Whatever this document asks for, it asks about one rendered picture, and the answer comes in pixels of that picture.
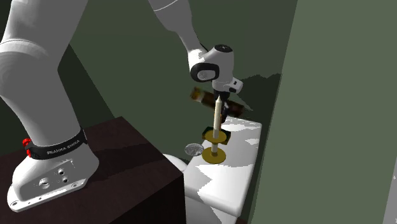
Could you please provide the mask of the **brown oblong block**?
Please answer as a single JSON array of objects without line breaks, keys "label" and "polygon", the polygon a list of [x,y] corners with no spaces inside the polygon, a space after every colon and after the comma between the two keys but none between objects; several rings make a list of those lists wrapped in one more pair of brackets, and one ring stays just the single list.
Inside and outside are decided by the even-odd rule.
[{"label": "brown oblong block", "polygon": [[[194,87],[190,94],[190,97],[194,101],[197,101],[205,106],[215,109],[214,94],[211,92],[202,90],[199,87]],[[244,106],[228,99],[222,104],[221,112],[223,113],[223,116],[225,116],[224,111],[227,112],[228,116],[238,118],[243,114]]]}]

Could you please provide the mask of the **grey round mesh disc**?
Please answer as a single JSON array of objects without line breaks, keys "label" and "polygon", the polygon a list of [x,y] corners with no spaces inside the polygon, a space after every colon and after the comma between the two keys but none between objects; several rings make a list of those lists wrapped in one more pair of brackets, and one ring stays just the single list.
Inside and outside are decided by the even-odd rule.
[{"label": "grey round mesh disc", "polygon": [[199,143],[190,143],[185,146],[185,153],[192,157],[201,155],[203,150],[204,147]]}]

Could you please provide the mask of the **white candle in gold holder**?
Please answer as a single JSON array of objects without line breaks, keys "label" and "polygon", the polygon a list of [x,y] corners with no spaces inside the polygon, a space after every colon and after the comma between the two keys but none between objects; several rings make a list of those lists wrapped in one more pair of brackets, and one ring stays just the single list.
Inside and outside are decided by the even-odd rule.
[{"label": "white candle in gold holder", "polygon": [[227,135],[221,130],[221,107],[222,101],[217,98],[214,109],[214,123],[212,130],[208,130],[204,135],[204,139],[211,143],[202,152],[202,158],[210,164],[220,164],[226,159],[226,153],[219,148],[219,144],[227,139]]}]

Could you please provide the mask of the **dark green square box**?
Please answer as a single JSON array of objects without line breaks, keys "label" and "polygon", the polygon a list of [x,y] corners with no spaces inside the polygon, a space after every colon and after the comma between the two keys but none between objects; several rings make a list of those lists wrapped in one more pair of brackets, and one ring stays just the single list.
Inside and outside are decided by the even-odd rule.
[{"label": "dark green square box", "polygon": [[214,129],[212,127],[206,127],[202,133],[202,139],[205,139],[205,140],[209,141],[210,143],[214,143],[214,144],[224,144],[224,145],[228,144],[228,142],[231,138],[230,131],[220,129],[218,131],[218,138],[213,137],[213,132],[214,132]]}]

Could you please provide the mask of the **white toilet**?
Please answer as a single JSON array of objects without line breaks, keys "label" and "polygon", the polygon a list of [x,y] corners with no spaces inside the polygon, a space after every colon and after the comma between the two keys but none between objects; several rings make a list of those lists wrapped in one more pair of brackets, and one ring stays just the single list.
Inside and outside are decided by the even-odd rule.
[{"label": "white toilet", "polygon": [[221,128],[231,132],[226,154],[220,164],[210,164],[202,156],[189,163],[165,157],[183,172],[186,224],[235,224],[241,215],[256,162],[262,124],[228,117]]}]

